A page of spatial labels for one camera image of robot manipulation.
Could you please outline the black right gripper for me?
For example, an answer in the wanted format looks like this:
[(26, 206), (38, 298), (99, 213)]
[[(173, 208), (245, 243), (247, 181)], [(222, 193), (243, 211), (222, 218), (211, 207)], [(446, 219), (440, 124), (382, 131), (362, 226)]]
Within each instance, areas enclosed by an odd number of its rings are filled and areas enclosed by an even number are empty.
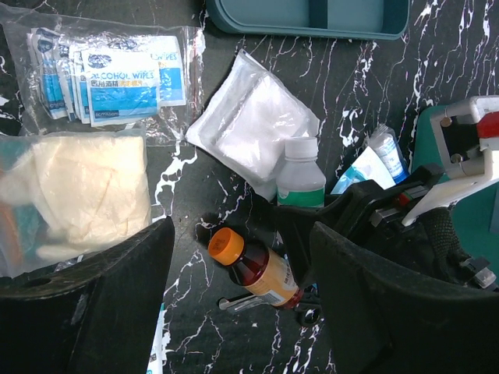
[(402, 223), (409, 211), (439, 186), (443, 174), (442, 167), (426, 164), (389, 189), (375, 181), (358, 182), (342, 194), (327, 195), (322, 208), (275, 207), (276, 227), (297, 284), (308, 288), (317, 281), (310, 233), (320, 222), (354, 244), (417, 273), (497, 291), (498, 273), (490, 268), (491, 258), (462, 248), (450, 207), (438, 207), (411, 224)]

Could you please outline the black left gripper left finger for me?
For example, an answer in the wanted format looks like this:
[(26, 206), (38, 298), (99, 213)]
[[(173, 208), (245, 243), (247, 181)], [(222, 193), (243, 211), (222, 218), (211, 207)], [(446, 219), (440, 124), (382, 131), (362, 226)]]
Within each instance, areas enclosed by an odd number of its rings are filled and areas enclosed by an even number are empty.
[(63, 270), (3, 277), (2, 372), (146, 372), (174, 241), (166, 217)]

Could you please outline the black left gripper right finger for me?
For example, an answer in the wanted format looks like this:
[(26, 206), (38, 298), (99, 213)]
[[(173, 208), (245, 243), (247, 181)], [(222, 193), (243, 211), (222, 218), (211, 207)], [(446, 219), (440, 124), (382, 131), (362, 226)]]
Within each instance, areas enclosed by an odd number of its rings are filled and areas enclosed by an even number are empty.
[(414, 272), (319, 222), (310, 250), (338, 372), (497, 372), (497, 293)]

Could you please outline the light blue cotton swab packet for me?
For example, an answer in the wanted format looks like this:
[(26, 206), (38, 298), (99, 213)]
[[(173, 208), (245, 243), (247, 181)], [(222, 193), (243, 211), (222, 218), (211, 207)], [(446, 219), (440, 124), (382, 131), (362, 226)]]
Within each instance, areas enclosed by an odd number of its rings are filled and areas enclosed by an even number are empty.
[(369, 146), (339, 178), (331, 194), (342, 194), (350, 185), (368, 180), (374, 180), (383, 189), (395, 186), (395, 180), (383, 161)]

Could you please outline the white bottle green label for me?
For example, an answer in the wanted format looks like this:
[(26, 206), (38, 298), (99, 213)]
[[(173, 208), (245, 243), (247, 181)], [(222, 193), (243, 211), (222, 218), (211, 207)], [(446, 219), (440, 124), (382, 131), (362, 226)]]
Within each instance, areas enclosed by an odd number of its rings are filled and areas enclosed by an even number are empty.
[(285, 141), (285, 163), (276, 179), (279, 206), (324, 207), (327, 179), (317, 165), (317, 137)]

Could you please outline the teal medicine kit box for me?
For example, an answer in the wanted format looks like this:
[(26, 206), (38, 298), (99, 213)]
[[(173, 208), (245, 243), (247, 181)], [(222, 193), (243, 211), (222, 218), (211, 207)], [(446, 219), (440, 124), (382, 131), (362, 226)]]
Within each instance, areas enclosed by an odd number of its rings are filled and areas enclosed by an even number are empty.
[(404, 224), (438, 207), (452, 207), (462, 248), (472, 256), (498, 261), (494, 213), (498, 192), (498, 113), (479, 116), (461, 105), (425, 109), (416, 126), (411, 170), (436, 164), (444, 176), (416, 204)]

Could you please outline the amber bottle orange cap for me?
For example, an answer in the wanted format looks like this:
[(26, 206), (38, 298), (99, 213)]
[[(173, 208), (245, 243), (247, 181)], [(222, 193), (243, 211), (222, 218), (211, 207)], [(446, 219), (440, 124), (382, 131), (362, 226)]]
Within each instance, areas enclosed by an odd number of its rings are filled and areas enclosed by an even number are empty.
[(303, 296), (288, 261), (261, 241), (221, 228), (212, 236), (208, 253), (228, 269), (233, 283), (275, 308), (291, 309)]

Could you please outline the white gauze pad packet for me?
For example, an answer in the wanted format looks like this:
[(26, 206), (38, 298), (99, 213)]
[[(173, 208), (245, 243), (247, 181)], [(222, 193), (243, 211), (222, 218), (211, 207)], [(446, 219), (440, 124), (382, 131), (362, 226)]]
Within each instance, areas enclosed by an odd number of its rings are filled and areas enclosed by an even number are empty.
[(237, 54), (227, 79), (186, 141), (208, 152), (271, 201), (284, 164), (285, 141), (316, 136), (317, 116), (248, 52)]

